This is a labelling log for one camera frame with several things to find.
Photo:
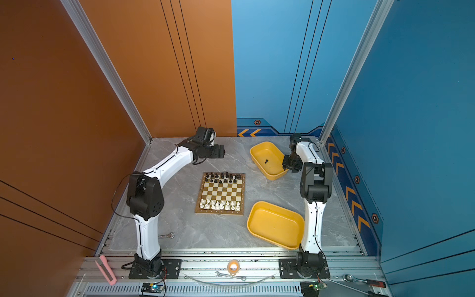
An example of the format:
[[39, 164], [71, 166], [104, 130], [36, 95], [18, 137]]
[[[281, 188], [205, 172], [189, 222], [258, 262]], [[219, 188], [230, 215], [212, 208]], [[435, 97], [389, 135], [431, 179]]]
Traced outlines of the wooden chess board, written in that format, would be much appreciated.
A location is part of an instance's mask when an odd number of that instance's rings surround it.
[[200, 183], [195, 213], [244, 215], [246, 175], [205, 172]]

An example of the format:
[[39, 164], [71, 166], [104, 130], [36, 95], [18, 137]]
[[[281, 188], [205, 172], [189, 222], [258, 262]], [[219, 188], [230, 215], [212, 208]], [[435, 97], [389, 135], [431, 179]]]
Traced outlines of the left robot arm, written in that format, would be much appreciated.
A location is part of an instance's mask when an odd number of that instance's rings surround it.
[[127, 201], [136, 224], [137, 251], [133, 267], [158, 275], [162, 271], [162, 249], [158, 239], [158, 216], [165, 206], [162, 188], [188, 164], [223, 158], [223, 145], [214, 143], [212, 128], [198, 127], [195, 135], [176, 145], [172, 153], [144, 172], [133, 172], [127, 187]]

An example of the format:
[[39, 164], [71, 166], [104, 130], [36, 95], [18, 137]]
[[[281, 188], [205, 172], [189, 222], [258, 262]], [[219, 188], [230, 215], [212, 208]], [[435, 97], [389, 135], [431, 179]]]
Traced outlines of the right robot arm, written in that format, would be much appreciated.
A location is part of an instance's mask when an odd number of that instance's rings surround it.
[[302, 278], [330, 278], [327, 257], [322, 249], [324, 210], [332, 196], [333, 167], [318, 155], [318, 147], [308, 137], [289, 137], [291, 153], [283, 158], [283, 169], [301, 173], [299, 191], [305, 200], [304, 233], [299, 245], [297, 271]]

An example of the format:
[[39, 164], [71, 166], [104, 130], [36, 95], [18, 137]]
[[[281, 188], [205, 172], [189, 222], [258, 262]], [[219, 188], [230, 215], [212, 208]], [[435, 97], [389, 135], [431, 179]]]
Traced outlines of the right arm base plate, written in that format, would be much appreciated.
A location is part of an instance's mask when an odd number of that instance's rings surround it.
[[282, 279], [328, 279], [331, 277], [327, 261], [324, 259], [317, 264], [298, 264], [294, 258], [280, 259], [279, 273]]

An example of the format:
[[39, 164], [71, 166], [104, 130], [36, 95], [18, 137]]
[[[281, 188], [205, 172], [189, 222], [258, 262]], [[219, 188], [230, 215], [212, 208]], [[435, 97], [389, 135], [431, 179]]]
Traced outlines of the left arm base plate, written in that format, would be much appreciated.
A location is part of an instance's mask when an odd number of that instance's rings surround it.
[[132, 268], [129, 273], [129, 279], [138, 280], [138, 279], [151, 279], [151, 280], [176, 280], [179, 278], [180, 271], [182, 266], [181, 259], [162, 259], [160, 262], [159, 269], [154, 272], [147, 270], [139, 264], [133, 263]]

